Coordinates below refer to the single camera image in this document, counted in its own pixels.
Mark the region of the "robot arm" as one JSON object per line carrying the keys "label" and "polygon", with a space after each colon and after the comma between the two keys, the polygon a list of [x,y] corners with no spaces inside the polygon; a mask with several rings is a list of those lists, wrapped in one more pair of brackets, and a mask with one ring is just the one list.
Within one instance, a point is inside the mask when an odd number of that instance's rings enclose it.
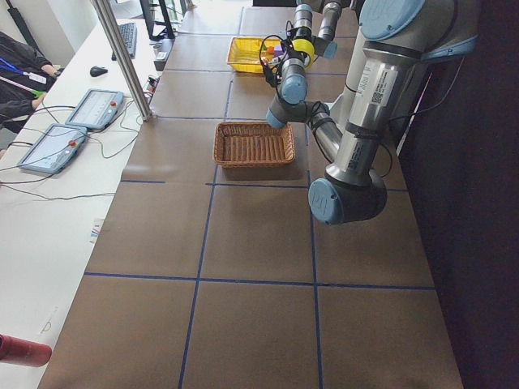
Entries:
{"label": "robot arm", "polygon": [[414,68],[470,53],[478,35],[479,1],[365,1],[345,88],[331,105],[307,99],[307,68],[332,58],[347,1],[300,1],[272,80],[276,94],[266,119],[282,128],[307,124],[329,163],[311,183],[308,202],[325,224],[369,220],[387,191],[373,169],[380,140]]}
{"label": "robot arm", "polygon": [[[337,52],[334,42],[338,21],[342,10],[349,5],[343,1],[296,1],[293,31],[290,33],[296,51],[304,52],[313,59],[315,56],[333,59]],[[313,13],[322,15],[317,35],[312,33]]]}

